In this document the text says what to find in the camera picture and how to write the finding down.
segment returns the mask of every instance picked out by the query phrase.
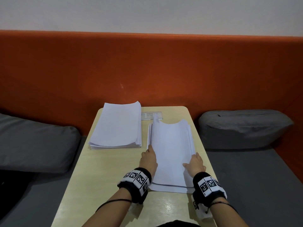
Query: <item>left hand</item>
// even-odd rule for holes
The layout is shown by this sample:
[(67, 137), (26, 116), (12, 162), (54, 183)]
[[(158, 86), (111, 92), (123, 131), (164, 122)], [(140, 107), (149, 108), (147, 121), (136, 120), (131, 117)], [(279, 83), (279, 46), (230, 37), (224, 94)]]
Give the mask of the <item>left hand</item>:
[(140, 159), (139, 167), (147, 169), (151, 173), (151, 178), (154, 179), (154, 175), (156, 173), (158, 164), (156, 159), (156, 153), (151, 145), (146, 150), (146, 152), (142, 152), (142, 158)]

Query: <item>black bracelet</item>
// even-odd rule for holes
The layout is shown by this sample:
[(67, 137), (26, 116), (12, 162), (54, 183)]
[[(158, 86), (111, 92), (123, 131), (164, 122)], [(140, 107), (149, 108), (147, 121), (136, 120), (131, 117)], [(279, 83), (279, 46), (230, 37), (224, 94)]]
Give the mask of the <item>black bracelet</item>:
[(227, 203), (227, 202), (214, 202), (214, 203), (211, 203), (211, 204), (210, 204), (209, 208), (210, 208), (212, 205), (215, 205), (215, 204), (226, 204), (226, 205), (232, 207), (232, 208), (237, 212), (237, 214), (239, 214), (238, 211), (237, 211), (231, 204), (229, 204), (229, 203)]
[(120, 198), (120, 199), (113, 199), (113, 200), (109, 200), (109, 201), (107, 201), (107, 202), (104, 202), (102, 205), (100, 205), (99, 208), (96, 210), (96, 212), (97, 212), (102, 206), (106, 205), (107, 203), (110, 203), (110, 202), (117, 202), (117, 201), (126, 201), (126, 202), (132, 203), (132, 201), (129, 200), (129, 199), (122, 199), (122, 198)]

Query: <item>gray pillow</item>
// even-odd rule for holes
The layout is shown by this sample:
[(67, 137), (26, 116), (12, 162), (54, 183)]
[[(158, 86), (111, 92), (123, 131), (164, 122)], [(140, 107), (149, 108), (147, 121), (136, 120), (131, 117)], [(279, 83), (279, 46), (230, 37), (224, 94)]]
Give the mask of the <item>gray pillow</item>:
[(207, 149), (267, 146), (294, 123), (275, 110), (209, 111), (199, 118), (199, 135)]
[(80, 138), (72, 126), (0, 114), (0, 169), (64, 173), (73, 161)]

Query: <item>white wall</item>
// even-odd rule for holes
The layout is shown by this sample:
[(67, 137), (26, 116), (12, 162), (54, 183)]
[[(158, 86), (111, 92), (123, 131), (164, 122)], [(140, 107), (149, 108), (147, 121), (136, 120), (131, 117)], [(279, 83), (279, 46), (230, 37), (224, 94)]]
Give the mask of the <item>white wall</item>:
[(0, 0), (0, 29), (303, 36), (303, 0)]

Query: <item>wooden table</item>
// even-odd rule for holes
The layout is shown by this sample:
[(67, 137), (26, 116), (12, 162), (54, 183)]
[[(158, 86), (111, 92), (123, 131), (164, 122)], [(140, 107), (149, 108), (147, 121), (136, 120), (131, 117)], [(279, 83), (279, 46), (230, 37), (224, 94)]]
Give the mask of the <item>wooden table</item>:
[[(205, 149), (186, 107), (142, 107), (142, 112), (161, 111), (163, 122), (187, 120), (191, 126), (195, 150), (207, 172), (215, 177)], [(142, 121), (142, 147), (135, 149), (90, 150), (88, 142), (101, 115), (100, 109), (89, 132), (79, 160), (56, 213), (52, 227), (82, 226), (96, 209), (117, 190), (117, 183), (138, 167), (141, 152), (146, 150), (147, 129), (151, 120)], [(155, 227), (173, 220), (216, 226), (211, 220), (199, 221), (190, 194), (150, 191), (140, 213), (128, 213), (121, 226)]]

